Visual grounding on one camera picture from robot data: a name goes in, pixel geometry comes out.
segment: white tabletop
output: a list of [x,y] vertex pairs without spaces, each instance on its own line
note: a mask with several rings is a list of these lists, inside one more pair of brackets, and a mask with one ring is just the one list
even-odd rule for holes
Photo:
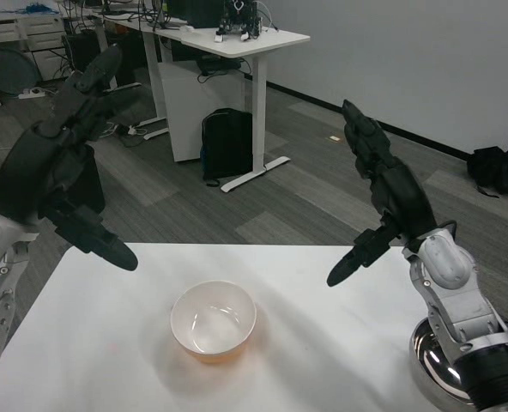
[[[103,15],[93,13],[94,16],[101,19],[105,18]],[[138,23],[137,19],[128,21],[130,15],[116,15],[108,18],[108,21],[113,21],[123,26],[137,30],[140,28],[143,32],[155,33],[161,37],[180,41],[184,45],[195,47],[196,49],[205,52],[214,53],[224,58],[242,58],[252,54],[268,52],[281,47],[289,45],[297,45],[305,43],[310,40],[309,36],[304,34],[297,34],[287,32],[285,30],[275,31],[273,28],[266,31],[266,27],[257,39],[241,41],[238,34],[226,35],[222,43],[215,42],[216,28],[201,28],[187,30],[171,30],[171,29],[155,29],[148,25],[147,22],[142,21]]]
[[[437,411],[408,369],[426,308],[399,248],[328,288],[348,247],[131,247],[134,273],[65,254],[0,361],[0,411]],[[210,279],[258,307],[246,351],[219,366],[186,354],[169,326],[173,302]]]

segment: computer tower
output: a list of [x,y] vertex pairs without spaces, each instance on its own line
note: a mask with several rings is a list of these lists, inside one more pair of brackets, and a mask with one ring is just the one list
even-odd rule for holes
[[189,0],[188,10],[187,21],[194,28],[218,27],[224,12],[224,0]]

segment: robot on desk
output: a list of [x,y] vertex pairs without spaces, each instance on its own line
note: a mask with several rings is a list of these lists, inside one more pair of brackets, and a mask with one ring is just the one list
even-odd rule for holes
[[240,39],[257,39],[262,30],[262,18],[257,15],[256,2],[253,0],[225,0],[224,13],[215,42],[221,43],[225,34],[240,29]]

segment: black bag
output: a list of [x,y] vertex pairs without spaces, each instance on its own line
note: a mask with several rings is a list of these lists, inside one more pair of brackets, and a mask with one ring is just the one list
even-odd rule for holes
[[508,194],[508,152],[497,146],[480,148],[469,156],[467,163],[469,176],[479,192],[491,196],[481,187],[493,187],[498,193]]
[[203,120],[203,179],[219,178],[252,171],[252,115],[234,109],[219,109]]

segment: ceramic bowl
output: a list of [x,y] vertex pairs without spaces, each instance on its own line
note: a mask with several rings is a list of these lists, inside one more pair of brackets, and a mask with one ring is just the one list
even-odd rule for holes
[[231,282],[200,283],[174,304],[170,325],[176,340],[200,361],[228,361],[245,347],[256,324],[256,305]]

